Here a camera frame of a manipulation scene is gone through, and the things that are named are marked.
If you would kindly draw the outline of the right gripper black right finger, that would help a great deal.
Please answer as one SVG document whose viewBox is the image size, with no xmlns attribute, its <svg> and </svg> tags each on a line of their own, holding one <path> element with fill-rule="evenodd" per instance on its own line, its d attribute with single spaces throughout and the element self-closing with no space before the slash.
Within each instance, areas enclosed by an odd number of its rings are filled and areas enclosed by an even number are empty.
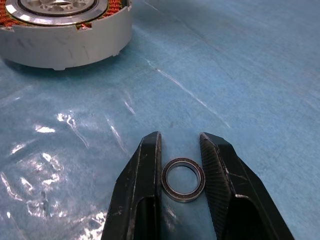
<svg viewBox="0 0 320 240">
<path fill-rule="evenodd" d="M 218 240 L 292 240 L 260 178 L 222 137 L 199 135 L 205 195 Z"/>
</svg>

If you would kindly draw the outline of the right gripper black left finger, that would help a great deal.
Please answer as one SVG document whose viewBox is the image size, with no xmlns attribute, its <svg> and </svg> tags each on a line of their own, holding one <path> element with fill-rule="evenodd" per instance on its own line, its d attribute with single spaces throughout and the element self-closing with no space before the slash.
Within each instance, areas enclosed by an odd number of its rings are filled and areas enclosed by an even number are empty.
<svg viewBox="0 0 320 240">
<path fill-rule="evenodd" d="M 101 239 L 161 239 L 162 135 L 144 136 L 117 178 Z"/>
</svg>

